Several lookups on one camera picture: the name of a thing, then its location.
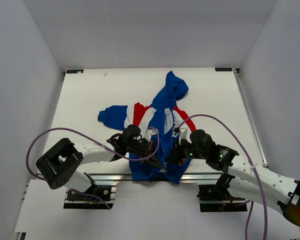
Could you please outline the blue white red jacket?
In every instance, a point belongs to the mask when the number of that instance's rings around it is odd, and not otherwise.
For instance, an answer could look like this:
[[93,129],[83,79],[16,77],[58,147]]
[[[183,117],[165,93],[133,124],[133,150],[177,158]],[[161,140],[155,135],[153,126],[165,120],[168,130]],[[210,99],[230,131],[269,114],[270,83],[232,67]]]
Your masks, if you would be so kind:
[[170,181],[179,184],[190,163],[179,165],[166,162],[166,158],[179,138],[173,131],[175,127],[181,125],[189,132],[196,130],[187,113],[177,106],[177,101],[183,99],[188,91],[186,82],[170,71],[166,75],[165,86],[149,106],[137,102],[133,105],[112,105],[99,112],[97,120],[114,130],[123,131],[129,125],[135,125],[144,134],[148,127],[157,129],[158,134],[151,139],[160,145],[156,156],[164,169],[135,161],[136,155],[130,154],[129,168],[134,181]]

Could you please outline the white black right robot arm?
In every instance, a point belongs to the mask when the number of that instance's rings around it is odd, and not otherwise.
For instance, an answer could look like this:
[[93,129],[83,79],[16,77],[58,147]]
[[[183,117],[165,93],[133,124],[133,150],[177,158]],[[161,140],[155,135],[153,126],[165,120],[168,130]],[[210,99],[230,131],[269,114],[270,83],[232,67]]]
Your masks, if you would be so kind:
[[183,166],[192,159],[204,160],[210,168],[221,172],[212,192],[204,190],[204,197],[216,200],[236,197],[266,204],[300,227],[300,179],[251,164],[236,150],[216,144],[202,129],[192,132],[190,140],[186,139],[186,131],[178,127],[172,133],[178,139],[166,158],[167,162]]

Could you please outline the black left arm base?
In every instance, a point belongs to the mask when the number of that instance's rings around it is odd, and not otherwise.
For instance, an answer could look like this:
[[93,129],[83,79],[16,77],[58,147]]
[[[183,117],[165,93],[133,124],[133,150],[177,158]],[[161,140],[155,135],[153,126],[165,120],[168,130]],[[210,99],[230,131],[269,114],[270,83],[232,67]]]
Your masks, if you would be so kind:
[[66,183],[64,209],[110,210],[114,204],[114,186],[97,183],[87,173],[75,172]]

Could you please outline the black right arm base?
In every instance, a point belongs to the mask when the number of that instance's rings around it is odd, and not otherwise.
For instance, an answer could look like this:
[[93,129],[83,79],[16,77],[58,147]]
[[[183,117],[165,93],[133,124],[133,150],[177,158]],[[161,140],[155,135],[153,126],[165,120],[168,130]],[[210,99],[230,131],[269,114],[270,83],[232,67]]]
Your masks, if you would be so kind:
[[220,175],[214,184],[199,184],[198,194],[201,213],[246,212],[247,200],[230,194],[230,183],[234,179],[227,173]]

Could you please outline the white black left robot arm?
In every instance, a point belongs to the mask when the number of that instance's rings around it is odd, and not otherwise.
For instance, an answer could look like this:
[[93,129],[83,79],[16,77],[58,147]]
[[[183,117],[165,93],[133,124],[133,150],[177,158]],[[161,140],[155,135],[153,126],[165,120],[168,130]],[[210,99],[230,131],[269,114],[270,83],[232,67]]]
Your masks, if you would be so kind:
[[163,169],[157,157],[159,132],[152,126],[142,135],[138,126],[130,124],[123,132],[107,139],[110,146],[96,140],[92,142],[77,144],[62,138],[37,160],[36,167],[52,190],[65,186],[89,200],[95,196],[96,184],[88,173],[78,171],[78,167],[93,162],[114,162],[125,159],[126,154],[133,155],[128,159],[131,162]]

